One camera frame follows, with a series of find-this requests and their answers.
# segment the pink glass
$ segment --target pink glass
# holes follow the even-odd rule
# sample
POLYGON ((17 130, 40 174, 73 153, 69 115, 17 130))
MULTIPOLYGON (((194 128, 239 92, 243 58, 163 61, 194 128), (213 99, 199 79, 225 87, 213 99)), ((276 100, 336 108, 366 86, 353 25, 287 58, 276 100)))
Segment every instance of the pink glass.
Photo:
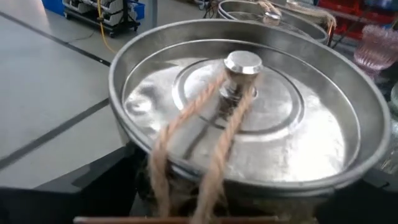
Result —
POLYGON ((354 62, 374 79, 398 60, 398 32, 375 25, 362 30, 363 38, 354 52, 354 62))

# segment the wheel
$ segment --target wheel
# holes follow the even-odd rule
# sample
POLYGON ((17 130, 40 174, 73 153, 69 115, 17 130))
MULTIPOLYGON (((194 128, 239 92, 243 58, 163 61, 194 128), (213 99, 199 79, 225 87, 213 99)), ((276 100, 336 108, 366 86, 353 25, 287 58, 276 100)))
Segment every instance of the wheel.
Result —
POLYGON ((69 20, 69 19, 70 19, 70 16, 69 16, 69 14, 67 14, 66 12, 64 12, 64 13, 63 13, 63 16, 65 16, 65 18, 66 18, 67 20, 69 20))

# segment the floor tile line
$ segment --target floor tile line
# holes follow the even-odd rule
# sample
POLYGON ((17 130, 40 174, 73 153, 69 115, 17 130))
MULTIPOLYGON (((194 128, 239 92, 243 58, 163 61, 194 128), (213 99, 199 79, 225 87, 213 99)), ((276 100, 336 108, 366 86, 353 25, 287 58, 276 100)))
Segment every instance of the floor tile line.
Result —
POLYGON ((100 57, 98 57, 98 56, 96 56, 96 55, 94 55, 92 53, 89 53, 89 52, 87 52, 85 50, 82 50, 82 49, 80 49, 78 47, 75 47, 72 44, 69 44, 68 42, 66 42, 64 40, 61 40, 61 39, 59 39, 59 38, 57 38, 57 37, 55 37, 53 35, 50 35, 50 34, 48 34, 46 32, 43 32, 43 31, 41 31, 41 30, 39 30, 39 29, 37 29, 35 27, 32 27, 31 25, 29 25, 29 24, 27 24, 27 23, 15 18, 15 17, 12 17, 12 16, 10 16, 10 15, 4 13, 4 12, 0 11, 0 16, 5 18, 5 19, 7 19, 7 20, 9 20, 9 21, 11 21, 11 22, 15 22, 16 24, 19 24, 20 26, 25 27, 26 29, 29 29, 29 30, 33 31, 36 34, 41 35, 42 37, 50 39, 50 40, 52 40, 52 41, 54 41, 54 42, 56 42, 56 43, 58 43, 58 44, 60 44, 60 45, 62 45, 64 47, 67 47, 67 48, 69 48, 69 49, 71 49, 71 50, 73 50, 75 52, 78 52, 79 54, 82 54, 82 55, 84 55, 84 56, 86 56, 86 57, 88 57, 90 59, 93 59, 93 60, 95 60, 95 61, 97 61, 97 62, 99 62, 99 63, 101 63, 101 64, 103 64, 105 66, 108 66, 108 67, 111 66, 111 62, 109 62, 107 60, 104 60, 104 59, 102 59, 102 58, 100 58, 100 57))
POLYGON ((35 149, 39 148, 41 145, 49 142, 50 140, 56 138, 60 134, 64 133, 66 130, 72 128, 74 125, 78 124, 80 121, 83 121, 87 117, 93 115, 100 109, 104 108, 105 106, 109 105, 109 98, 100 101, 99 103, 91 106, 87 110, 79 113, 78 115, 70 118, 69 120, 65 121, 64 123, 60 124, 56 128, 53 128, 51 131, 45 133, 41 137, 37 138, 36 140, 31 141, 30 143, 22 146, 21 148, 15 150, 8 156, 5 156, 0 159, 0 172, 8 167, 9 165, 15 163, 25 155, 31 153, 35 149))

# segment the gray floor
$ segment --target gray floor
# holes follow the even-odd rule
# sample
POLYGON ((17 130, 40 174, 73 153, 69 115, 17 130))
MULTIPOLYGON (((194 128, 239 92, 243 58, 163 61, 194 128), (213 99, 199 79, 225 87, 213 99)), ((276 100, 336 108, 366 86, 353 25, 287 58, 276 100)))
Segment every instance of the gray floor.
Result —
MULTIPOLYGON (((0 12, 75 47, 111 61, 100 33, 46 11, 41 0, 0 0, 0 12)), ((150 29, 146 18, 138 34, 150 29)), ((204 12, 185 1, 159 1, 158 25, 198 19, 204 12)), ((108 67, 0 16, 0 186, 31 189, 120 148, 123 144, 109 106, 45 144, 24 146, 108 97, 108 67)), ((135 32, 108 42, 119 49, 135 32)))

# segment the wooden stick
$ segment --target wooden stick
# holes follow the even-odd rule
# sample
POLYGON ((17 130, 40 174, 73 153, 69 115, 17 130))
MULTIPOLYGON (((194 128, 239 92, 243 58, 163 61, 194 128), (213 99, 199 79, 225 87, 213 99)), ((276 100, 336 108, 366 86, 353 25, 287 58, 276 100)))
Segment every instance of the wooden stick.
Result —
MULTIPOLYGON (((75 224, 188 224, 190 218, 146 218, 146 217, 121 217, 121 218, 90 218, 76 217, 75 224)), ((277 217, 220 217, 215 223, 223 224, 283 224, 287 221, 278 220, 277 217)))

